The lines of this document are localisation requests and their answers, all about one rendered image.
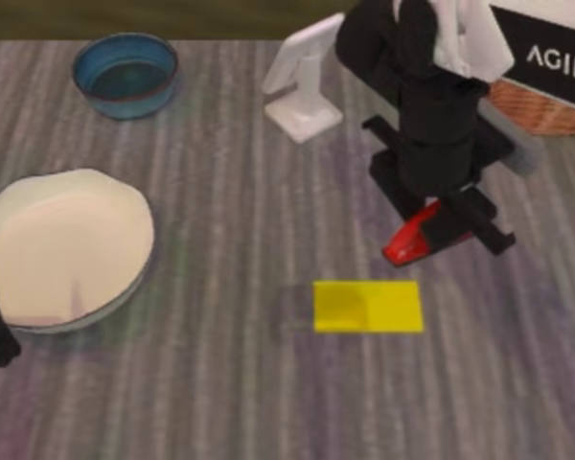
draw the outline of red object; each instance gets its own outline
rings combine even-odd
[[[420,225],[436,216],[440,207],[441,202],[438,200],[434,201],[408,220],[401,229],[396,232],[390,240],[390,243],[388,243],[382,251],[383,256],[392,265],[401,266],[410,264],[436,252],[431,250],[426,238],[420,231]],[[467,233],[453,244],[467,240],[471,236],[471,233]]]

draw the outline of black label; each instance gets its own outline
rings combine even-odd
[[[516,59],[505,75],[575,105],[575,30],[493,7]]]

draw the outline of yellow rectangle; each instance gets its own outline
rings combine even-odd
[[[313,284],[318,333],[421,333],[414,281],[319,281]]]

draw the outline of blue bowl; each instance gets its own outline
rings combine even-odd
[[[145,117],[171,99],[179,62],[165,40],[150,34],[114,34],[85,46],[73,63],[73,81],[102,114]]]

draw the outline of brown basket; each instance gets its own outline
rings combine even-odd
[[[532,134],[575,134],[575,108],[504,80],[492,84],[490,102]]]

